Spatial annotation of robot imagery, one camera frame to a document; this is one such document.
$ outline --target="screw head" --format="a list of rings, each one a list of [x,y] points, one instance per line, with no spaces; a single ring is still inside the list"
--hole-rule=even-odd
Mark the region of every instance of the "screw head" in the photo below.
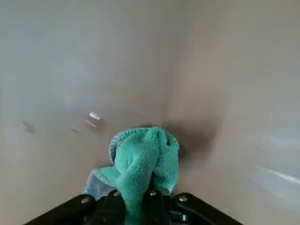
[[[150,194],[150,196],[154,196],[154,195],[156,195],[156,191],[155,190],[150,190],[149,194]]]
[[[116,191],[114,194],[113,194],[113,196],[115,196],[115,197],[117,197],[117,196],[119,196],[120,195],[120,192],[119,191]]]
[[[186,202],[187,200],[188,200],[188,198],[185,195],[180,195],[179,196],[179,201]]]
[[[90,197],[84,197],[82,200],[81,200],[81,203],[82,204],[85,204],[85,203],[87,203],[88,201],[90,200]]]

